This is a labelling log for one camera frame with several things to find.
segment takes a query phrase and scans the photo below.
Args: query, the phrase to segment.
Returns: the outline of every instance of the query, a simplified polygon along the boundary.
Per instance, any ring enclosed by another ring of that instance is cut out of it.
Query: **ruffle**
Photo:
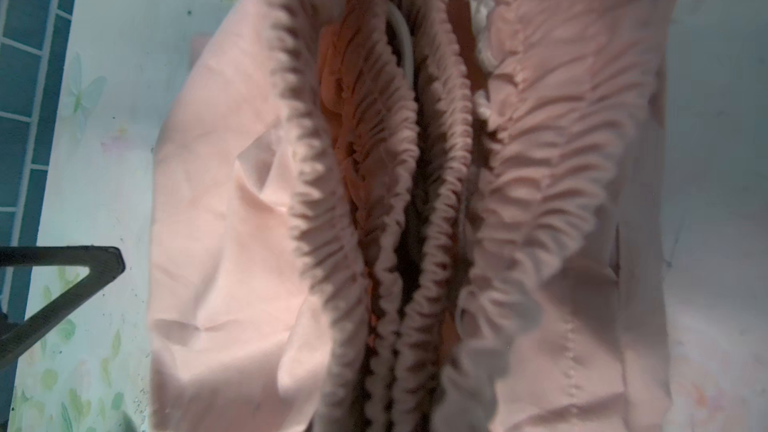
[[[283,121],[294,144],[299,184],[289,209],[291,233],[302,273],[323,300],[333,332],[312,427],[350,428],[358,377],[369,369],[365,414],[371,430],[385,430],[402,298],[395,250],[418,156],[414,95],[387,43],[386,0],[347,0],[328,59],[342,113],[341,133],[332,143],[317,102],[316,44],[323,14],[312,0],[269,4],[278,58],[275,84],[288,105]],[[374,279],[367,368],[362,366],[370,326],[366,271]]]
[[[448,0],[391,0],[414,35],[428,209],[418,288],[405,307],[392,386],[393,430],[413,430],[437,385],[448,281],[456,259],[456,220],[472,149],[466,66],[448,21]]]
[[[494,0],[489,166],[462,342],[432,429],[486,430],[494,382],[537,323],[531,291],[584,243],[657,86],[674,0]]]

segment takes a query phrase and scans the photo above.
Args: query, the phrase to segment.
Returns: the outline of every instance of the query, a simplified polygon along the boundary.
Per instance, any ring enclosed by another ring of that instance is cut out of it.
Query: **pink fabric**
[[[155,154],[154,428],[659,430],[674,0],[493,0],[480,81],[448,0],[390,0],[415,90],[387,1],[242,0],[196,62]]]

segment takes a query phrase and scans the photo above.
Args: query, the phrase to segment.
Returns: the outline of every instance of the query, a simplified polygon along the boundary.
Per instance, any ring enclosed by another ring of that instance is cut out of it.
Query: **black metal bracket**
[[[0,267],[15,265],[71,265],[88,267],[83,277],[23,324],[6,323],[0,338],[0,369],[13,363],[68,315],[125,271],[120,249],[81,245],[75,247],[0,247]]]

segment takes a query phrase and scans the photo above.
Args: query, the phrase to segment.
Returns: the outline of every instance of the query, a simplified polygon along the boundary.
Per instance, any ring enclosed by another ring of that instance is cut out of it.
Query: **gathered fabric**
[[[156,147],[154,429],[661,430],[674,2],[241,0]]]

